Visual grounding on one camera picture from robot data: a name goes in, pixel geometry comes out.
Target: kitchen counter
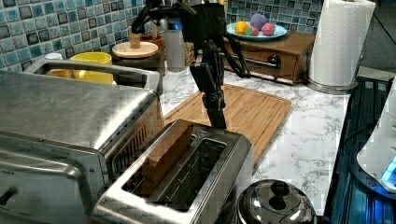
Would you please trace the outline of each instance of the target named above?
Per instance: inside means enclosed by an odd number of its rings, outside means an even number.
[[[283,126],[264,152],[252,182],[281,179],[301,189],[322,215],[332,169],[347,112],[349,95],[330,95],[259,78],[239,78],[225,72],[224,83],[267,92],[291,100]],[[163,115],[198,91],[190,71],[166,73],[161,104]]]

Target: fruit bowl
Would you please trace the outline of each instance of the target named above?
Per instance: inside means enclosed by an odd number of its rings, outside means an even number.
[[[284,27],[275,25],[275,32],[273,35],[264,35],[262,33],[262,31],[259,32],[258,36],[239,35],[235,32],[234,27],[235,27],[235,23],[228,24],[227,25],[227,33],[237,36],[241,39],[256,40],[256,41],[278,38],[278,37],[281,37],[282,35],[285,35],[288,32]]]

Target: toaster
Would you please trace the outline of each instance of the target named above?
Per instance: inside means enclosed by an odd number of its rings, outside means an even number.
[[[178,122],[163,128],[107,189],[93,208],[93,222],[231,223],[253,169],[253,147],[242,134],[193,123],[191,144],[158,187],[145,193],[147,158],[166,139],[176,138]]]
[[[89,222],[106,186],[162,128],[156,91],[0,71],[0,216]]]

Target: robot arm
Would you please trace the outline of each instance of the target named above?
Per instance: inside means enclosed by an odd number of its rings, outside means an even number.
[[[201,4],[191,7],[184,0],[177,0],[174,6],[160,6],[161,0],[147,0],[142,11],[132,24],[132,32],[144,33],[147,21],[158,23],[163,18],[180,18],[184,41],[194,44],[195,62],[190,70],[199,91],[204,93],[203,102],[213,127],[226,129],[223,114],[224,92],[224,53],[231,68],[239,77],[250,77],[242,47],[238,41],[226,33],[224,7],[220,4]],[[224,37],[230,40],[233,52],[239,57],[240,65],[225,48]]]

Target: wooden box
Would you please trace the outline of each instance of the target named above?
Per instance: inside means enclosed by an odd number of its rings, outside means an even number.
[[[288,31],[284,36],[264,42],[240,40],[242,54],[254,77],[271,78],[281,82],[296,84],[302,73],[307,70],[308,57],[313,48],[315,35]],[[226,48],[232,54],[231,46],[226,41]],[[271,57],[276,56],[280,62],[275,67]],[[232,70],[225,62],[225,68]]]

